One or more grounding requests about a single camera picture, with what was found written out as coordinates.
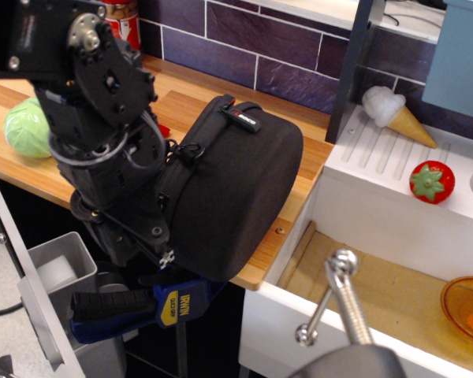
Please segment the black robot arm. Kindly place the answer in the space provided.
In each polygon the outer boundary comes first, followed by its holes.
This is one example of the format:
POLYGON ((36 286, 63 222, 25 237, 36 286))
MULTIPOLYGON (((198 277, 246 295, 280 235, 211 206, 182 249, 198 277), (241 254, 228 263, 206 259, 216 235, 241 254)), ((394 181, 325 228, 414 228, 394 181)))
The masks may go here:
POLYGON ((70 207, 115 265, 174 259, 155 197, 169 144, 150 104, 154 76, 114 38, 97 1, 0 1, 0 79, 25 79, 73 186, 70 207))

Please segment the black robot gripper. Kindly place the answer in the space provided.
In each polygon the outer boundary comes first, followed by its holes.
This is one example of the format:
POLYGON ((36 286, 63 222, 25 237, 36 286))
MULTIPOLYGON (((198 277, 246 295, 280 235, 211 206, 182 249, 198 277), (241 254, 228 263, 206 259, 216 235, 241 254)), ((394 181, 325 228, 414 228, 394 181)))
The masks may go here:
POLYGON ((103 150, 84 151, 50 135, 61 175, 74 187, 72 214, 118 267, 144 254, 160 268, 173 259, 169 227, 155 197, 165 168, 166 141, 155 126, 141 125, 103 150))

